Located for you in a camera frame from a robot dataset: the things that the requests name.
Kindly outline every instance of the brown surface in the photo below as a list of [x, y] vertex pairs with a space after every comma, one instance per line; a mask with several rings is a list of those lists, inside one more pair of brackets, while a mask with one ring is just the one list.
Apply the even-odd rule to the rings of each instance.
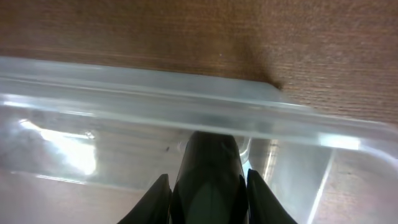
[[[302, 104], [398, 124], [398, 1], [0, 0], [0, 15], [1, 55], [272, 78]], [[321, 208], [334, 213], [319, 222], [371, 194], [344, 184], [376, 180], [347, 161], [333, 167]]]

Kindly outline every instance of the transparent plastic box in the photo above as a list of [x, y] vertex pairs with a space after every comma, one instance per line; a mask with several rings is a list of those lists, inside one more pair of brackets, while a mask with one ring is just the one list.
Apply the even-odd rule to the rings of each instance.
[[196, 130], [233, 135], [244, 170], [298, 223], [351, 151], [388, 186], [375, 221], [398, 220], [397, 130], [318, 114], [266, 83], [0, 57], [0, 101], [0, 223], [117, 223], [160, 174], [173, 188]]

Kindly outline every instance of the wood grain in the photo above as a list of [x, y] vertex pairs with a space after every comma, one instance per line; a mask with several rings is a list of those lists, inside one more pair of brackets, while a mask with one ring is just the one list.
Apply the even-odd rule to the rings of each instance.
[[[328, 114], [398, 124], [398, 1], [0, 0], [0, 15], [0, 55], [269, 82]], [[337, 157], [318, 222], [358, 209], [337, 194], [372, 195], [345, 185], [377, 180], [356, 159]]]

